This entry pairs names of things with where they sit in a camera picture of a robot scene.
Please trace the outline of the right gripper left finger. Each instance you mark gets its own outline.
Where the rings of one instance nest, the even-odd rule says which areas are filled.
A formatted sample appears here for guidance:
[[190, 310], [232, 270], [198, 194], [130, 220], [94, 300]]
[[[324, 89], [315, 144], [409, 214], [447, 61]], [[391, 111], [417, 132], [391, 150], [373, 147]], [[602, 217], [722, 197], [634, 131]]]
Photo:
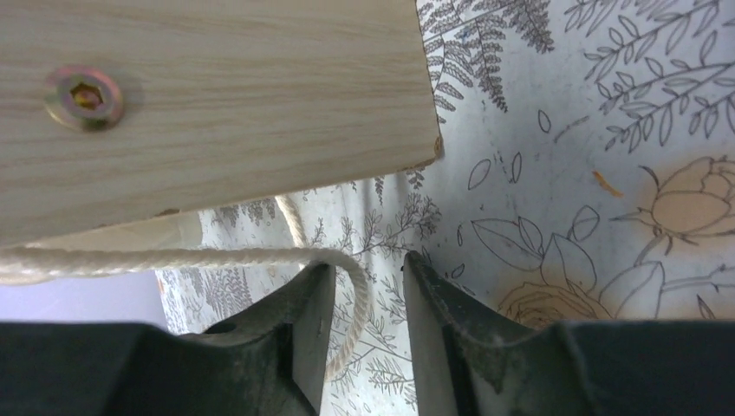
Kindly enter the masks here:
[[316, 415], [335, 269], [312, 263], [201, 334], [142, 323], [1, 326], [4, 415]]

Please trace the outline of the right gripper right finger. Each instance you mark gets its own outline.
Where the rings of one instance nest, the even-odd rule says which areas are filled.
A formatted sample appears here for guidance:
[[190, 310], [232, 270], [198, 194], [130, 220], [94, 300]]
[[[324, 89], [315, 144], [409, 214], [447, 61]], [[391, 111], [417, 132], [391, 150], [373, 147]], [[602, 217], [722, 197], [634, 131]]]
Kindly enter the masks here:
[[730, 321], [561, 321], [534, 330], [402, 268], [421, 415], [731, 415]]

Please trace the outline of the wooden pet bed frame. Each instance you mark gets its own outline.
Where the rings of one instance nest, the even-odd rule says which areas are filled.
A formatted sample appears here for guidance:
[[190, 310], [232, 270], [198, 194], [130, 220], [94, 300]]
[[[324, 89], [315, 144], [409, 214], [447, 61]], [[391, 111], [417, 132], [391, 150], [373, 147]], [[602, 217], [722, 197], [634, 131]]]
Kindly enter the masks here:
[[[47, 75], [93, 66], [114, 127], [48, 114]], [[432, 163], [439, 123], [413, 1], [4, 1], [1, 270], [41, 276], [299, 262], [328, 250], [67, 253], [102, 231]]]

